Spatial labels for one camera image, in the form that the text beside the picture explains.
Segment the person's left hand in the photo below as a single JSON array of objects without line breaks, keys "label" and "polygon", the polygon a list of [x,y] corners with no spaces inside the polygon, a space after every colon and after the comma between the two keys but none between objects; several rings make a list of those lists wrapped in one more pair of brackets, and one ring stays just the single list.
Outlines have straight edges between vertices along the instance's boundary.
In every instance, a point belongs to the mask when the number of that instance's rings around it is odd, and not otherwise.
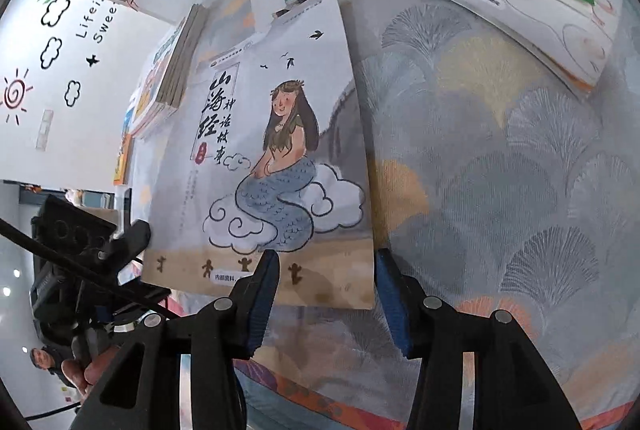
[{"label": "person's left hand", "polygon": [[88,346],[79,339],[73,341],[73,357],[62,361],[61,369],[64,377],[79,392],[81,401],[88,398],[118,351],[119,346],[109,346],[102,353],[92,356]]}]

